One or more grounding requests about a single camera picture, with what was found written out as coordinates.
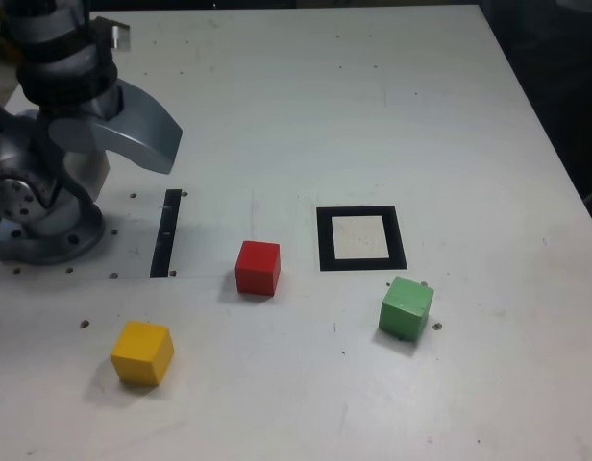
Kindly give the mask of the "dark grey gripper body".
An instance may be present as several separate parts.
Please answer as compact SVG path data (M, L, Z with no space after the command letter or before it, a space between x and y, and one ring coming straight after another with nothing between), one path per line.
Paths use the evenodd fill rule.
M48 127L58 119L112 120L122 110L122 91L111 85L103 92L89 97L90 92L80 89L52 87L42 95L38 124Z

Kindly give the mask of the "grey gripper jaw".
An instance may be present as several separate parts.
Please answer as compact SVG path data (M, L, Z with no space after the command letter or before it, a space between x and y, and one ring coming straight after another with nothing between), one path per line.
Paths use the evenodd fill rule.
M94 204L110 171L107 153L66 151L62 163L64 188L82 204Z
M137 166L169 174L183 135L182 128L151 95L117 80L120 111L111 119L60 118L50 124L50 137L65 151L111 151Z

